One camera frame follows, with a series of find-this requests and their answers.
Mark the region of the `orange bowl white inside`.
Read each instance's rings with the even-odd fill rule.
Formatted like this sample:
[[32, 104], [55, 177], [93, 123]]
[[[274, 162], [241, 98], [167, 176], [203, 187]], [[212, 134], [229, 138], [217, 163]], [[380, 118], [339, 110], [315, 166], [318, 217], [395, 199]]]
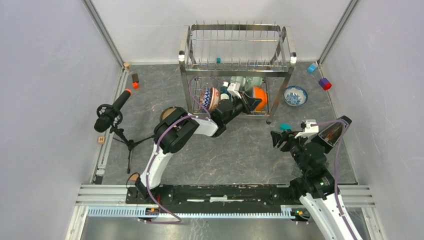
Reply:
[[254, 86], [252, 96], [255, 99], [260, 99], [261, 102], [255, 108], [255, 111], [261, 111], [268, 103], [268, 94], [260, 87]]

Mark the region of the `stainless steel dish rack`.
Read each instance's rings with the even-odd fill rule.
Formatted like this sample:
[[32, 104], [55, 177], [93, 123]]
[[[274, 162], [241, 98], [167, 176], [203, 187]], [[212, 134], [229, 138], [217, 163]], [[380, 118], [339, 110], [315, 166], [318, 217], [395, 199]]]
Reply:
[[189, 113], [206, 115], [198, 104], [202, 87], [219, 88], [232, 76], [261, 77], [268, 103], [248, 117], [270, 124], [297, 64], [293, 30], [255, 22], [185, 25], [178, 63]]

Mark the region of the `blue white floral bowl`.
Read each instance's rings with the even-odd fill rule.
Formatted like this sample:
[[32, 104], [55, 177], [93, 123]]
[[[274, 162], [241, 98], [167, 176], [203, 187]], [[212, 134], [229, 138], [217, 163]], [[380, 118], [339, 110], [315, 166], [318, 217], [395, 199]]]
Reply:
[[300, 86], [288, 86], [283, 93], [284, 101], [292, 107], [299, 107], [308, 101], [308, 93]]

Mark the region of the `black patterned bowl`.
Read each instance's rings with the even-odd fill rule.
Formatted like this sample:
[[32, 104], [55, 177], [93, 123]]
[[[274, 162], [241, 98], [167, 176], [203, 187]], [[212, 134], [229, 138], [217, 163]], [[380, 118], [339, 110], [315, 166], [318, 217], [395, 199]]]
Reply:
[[160, 115], [159, 121], [162, 122], [164, 119], [166, 119], [170, 114], [172, 114], [175, 111], [176, 107], [171, 106], [166, 108]]

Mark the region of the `teal glazed bowl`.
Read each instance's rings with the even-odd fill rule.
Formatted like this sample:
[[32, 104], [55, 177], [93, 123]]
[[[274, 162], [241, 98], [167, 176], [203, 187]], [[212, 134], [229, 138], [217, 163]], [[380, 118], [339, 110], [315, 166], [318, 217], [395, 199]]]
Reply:
[[228, 88], [226, 86], [220, 87], [220, 100], [232, 100], [232, 95], [228, 92]]

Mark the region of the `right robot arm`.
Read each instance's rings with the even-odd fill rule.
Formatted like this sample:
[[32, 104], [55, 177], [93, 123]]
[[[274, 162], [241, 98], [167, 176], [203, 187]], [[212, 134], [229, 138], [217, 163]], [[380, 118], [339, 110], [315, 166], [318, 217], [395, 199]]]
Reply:
[[360, 240], [336, 180], [326, 167], [325, 147], [308, 142], [298, 131], [273, 130], [270, 135], [273, 147], [289, 152], [301, 173], [289, 183], [289, 199], [307, 209], [325, 239]]

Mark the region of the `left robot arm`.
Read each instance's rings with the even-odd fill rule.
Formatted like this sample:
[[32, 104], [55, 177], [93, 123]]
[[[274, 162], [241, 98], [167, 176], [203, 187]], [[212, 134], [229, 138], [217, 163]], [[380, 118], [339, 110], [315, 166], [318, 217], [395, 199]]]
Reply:
[[145, 170], [135, 182], [139, 199], [145, 204], [151, 204], [156, 200], [155, 188], [160, 185], [169, 160], [193, 135], [216, 138], [227, 129], [227, 124], [235, 117], [241, 113], [254, 112], [264, 102], [262, 97], [255, 98], [242, 92], [240, 98], [220, 100], [209, 118], [192, 115], [182, 107], [175, 107], [153, 131], [152, 154]]

